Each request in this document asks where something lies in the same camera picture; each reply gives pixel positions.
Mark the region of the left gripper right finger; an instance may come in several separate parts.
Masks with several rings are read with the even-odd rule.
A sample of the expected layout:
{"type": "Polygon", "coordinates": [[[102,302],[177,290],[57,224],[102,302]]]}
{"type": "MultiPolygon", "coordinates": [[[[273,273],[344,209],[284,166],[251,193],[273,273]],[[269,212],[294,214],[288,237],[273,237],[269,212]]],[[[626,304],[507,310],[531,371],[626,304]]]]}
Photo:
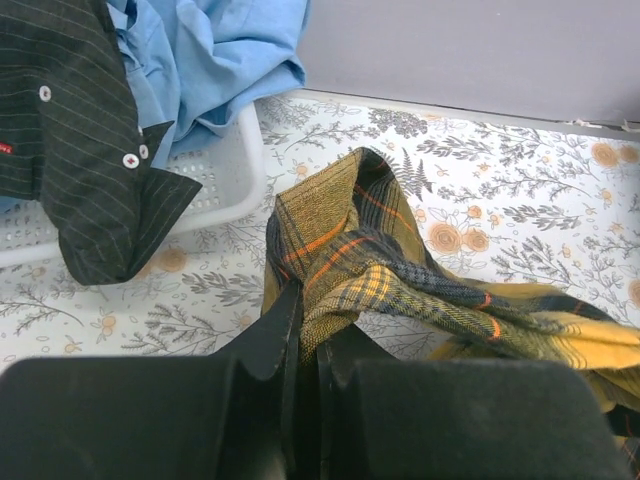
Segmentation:
{"type": "Polygon", "coordinates": [[[356,326],[316,351],[326,479],[627,479],[586,381],[556,363],[401,361],[356,326]]]}

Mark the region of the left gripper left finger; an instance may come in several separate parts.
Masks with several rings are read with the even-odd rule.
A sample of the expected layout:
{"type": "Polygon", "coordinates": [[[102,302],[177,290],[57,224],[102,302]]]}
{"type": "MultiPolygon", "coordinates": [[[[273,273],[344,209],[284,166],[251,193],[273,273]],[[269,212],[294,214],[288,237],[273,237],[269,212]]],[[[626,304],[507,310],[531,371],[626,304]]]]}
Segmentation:
{"type": "Polygon", "coordinates": [[[207,356],[31,358],[1,376],[5,479],[285,479],[302,289],[207,356]]]}

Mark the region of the yellow plaid flannel shirt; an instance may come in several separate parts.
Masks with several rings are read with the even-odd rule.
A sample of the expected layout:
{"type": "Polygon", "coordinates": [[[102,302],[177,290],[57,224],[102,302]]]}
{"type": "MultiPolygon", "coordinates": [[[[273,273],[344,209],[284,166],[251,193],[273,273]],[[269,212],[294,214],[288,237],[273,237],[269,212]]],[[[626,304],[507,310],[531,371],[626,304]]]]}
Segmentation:
{"type": "Polygon", "coordinates": [[[639,332],[552,286],[460,278],[424,245],[390,166],[359,148],[282,192],[266,230],[264,304],[302,289],[301,359],[356,326],[401,361],[556,363],[583,378],[639,475],[639,332]]]}

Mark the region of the black pinstripe shirt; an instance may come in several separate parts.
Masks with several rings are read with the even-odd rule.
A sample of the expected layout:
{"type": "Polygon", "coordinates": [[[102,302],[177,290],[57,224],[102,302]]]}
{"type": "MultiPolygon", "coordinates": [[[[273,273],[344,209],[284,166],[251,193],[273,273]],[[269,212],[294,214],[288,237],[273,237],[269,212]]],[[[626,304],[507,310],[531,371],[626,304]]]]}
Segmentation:
{"type": "Polygon", "coordinates": [[[1,193],[36,200],[73,278],[133,278],[200,191],[157,169],[102,1],[1,5],[1,193]]]}

